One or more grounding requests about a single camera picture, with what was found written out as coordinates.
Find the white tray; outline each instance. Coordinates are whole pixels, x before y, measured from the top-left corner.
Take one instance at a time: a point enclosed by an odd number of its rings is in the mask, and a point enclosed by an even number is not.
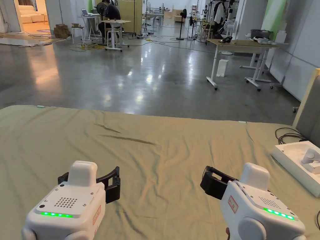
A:
[[[315,197],[320,197],[320,174],[310,173],[301,161],[309,148],[320,148],[309,141],[276,145],[272,156]]]

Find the electric fan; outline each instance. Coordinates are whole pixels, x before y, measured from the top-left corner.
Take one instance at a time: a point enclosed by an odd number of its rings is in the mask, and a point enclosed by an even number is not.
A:
[[[233,21],[231,21],[231,20],[227,21],[224,24],[223,28],[224,28],[224,30],[227,31],[227,37],[232,36],[234,24],[235,23]],[[221,52],[221,54],[223,54],[223,55],[232,55],[232,52]]]
[[[97,9],[97,13],[100,14],[101,21],[103,21],[103,16],[108,14],[108,5],[100,2],[95,7]]]
[[[183,23],[183,19],[187,18],[187,10],[184,9],[181,13],[181,27],[180,27],[180,37],[176,37],[177,40],[184,40],[184,38],[181,38],[181,31],[182,31],[182,23]]]

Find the black shirt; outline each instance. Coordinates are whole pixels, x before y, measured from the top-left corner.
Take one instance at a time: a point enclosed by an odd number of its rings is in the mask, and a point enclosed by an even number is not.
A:
[[[108,6],[108,13],[106,14],[106,17],[113,20],[113,19],[117,19],[120,20],[120,13],[119,10],[112,4],[110,4]]]

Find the red label sticker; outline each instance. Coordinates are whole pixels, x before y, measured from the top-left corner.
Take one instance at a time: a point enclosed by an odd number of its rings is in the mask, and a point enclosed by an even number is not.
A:
[[[229,197],[228,203],[231,209],[233,210],[233,212],[236,213],[238,210],[238,204],[236,203],[236,201],[233,199],[232,196]]]
[[[98,208],[96,214],[94,215],[94,217],[93,217],[93,219],[92,219],[92,225],[95,224],[95,222],[96,222],[96,220],[98,219],[98,216],[100,215],[100,213],[101,213],[101,205],[100,205],[100,207]]]

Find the doorway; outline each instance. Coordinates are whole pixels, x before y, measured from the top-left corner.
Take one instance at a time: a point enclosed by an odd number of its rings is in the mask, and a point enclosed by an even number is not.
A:
[[[32,35],[50,34],[45,0],[17,0],[20,28]]]

